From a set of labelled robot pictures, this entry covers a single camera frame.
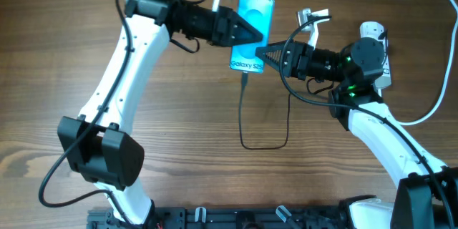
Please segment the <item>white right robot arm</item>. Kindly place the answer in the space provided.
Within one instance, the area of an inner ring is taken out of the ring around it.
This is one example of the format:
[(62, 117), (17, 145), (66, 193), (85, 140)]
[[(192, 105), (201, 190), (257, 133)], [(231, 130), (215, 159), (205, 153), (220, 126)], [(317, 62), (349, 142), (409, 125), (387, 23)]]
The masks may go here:
[(375, 196), (341, 201), (344, 228), (456, 228), (457, 169), (428, 153), (391, 115), (374, 89), (382, 75), (383, 44), (369, 37), (340, 52), (288, 39), (258, 47), (255, 55), (281, 80), (307, 76), (336, 82), (324, 106), (359, 138), (396, 186), (392, 203)]

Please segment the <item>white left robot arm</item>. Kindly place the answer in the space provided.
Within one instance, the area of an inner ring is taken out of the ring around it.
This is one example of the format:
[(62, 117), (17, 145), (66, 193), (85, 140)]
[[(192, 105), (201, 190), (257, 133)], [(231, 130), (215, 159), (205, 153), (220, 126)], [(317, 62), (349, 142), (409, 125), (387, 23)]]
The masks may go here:
[(122, 29), (108, 67), (76, 118), (63, 117), (57, 134), (62, 159), (107, 196), (124, 226), (150, 227), (155, 205), (139, 173), (145, 152), (132, 139), (138, 103), (159, 57), (178, 32), (217, 47), (258, 43), (263, 35), (231, 8), (192, 0), (126, 0)]

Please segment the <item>Galaxy S25 smartphone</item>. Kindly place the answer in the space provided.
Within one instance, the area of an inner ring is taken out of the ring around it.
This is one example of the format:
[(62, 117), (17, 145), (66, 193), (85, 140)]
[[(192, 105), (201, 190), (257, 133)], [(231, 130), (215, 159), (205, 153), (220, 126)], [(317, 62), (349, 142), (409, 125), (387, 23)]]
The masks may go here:
[(268, 44), (274, 7), (274, 0), (239, 0), (237, 13), (243, 20), (237, 23), (235, 29), (238, 45), (231, 50), (231, 69), (263, 73), (264, 62), (255, 55), (255, 51)]

